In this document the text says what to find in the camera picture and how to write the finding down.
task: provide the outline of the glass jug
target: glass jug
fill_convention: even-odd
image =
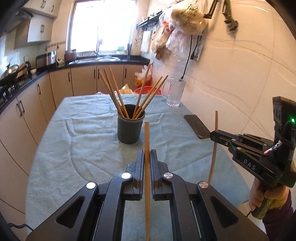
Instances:
[[[170,83],[168,91],[166,91],[166,84]],[[171,107],[178,107],[181,102],[181,98],[183,95],[183,91],[186,85],[186,80],[184,79],[178,79],[178,80],[171,80],[166,81],[163,85],[163,89],[161,91],[162,96],[164,98],[167,98],[166,103]]]

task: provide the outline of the sleeve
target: sleeve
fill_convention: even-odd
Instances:
[[[292,199],[291,191],[289,191],[286,203],[279,209],[269,210],[262,220],[270,241],[274,241],[277,238],[292,215]]]

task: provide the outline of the phone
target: phone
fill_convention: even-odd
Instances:
[[[184,115],[185,120],[194,130],[199,139],[205,139],[210,137],[210,131],[197,117],[197,115]]]

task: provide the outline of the table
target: table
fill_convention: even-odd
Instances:
[[[137,97],[123,95],[123,100],[135,104]],[[208,179],[213,142],[198,139],[185,114],[191,113],[183,104],[169,107],[165,99],[155,96],[144,121],[150,122],[150,148],[157,150],[158,160],[185,181],[197,183]],[[143,148],[144,126],[135,144],[118,141],[117,112],[108,95],[65,98],[36,152],[28,182],[26,223],[36,228],[86,183],[110,181]],[[235,206],[249,196],[248,186],[219,145],[212,186]],[[172,240],[169,202],[151,200],[151,210],[151,240]],[[127,201],[122,241],[144,237],[144,199]]]

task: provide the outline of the hand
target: hand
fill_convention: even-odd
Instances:
[[[283,185],[277,185],[266,192],[259,189],[260,181],[255,178],[249,199],[249,206],[252,211],[255,210],[256,207],[260,207],[262,205],[262,201],[264,197],[267,199],[273,199],[274,201],[269,207],[270,209],[281,208],[288,199],[289,188]]]

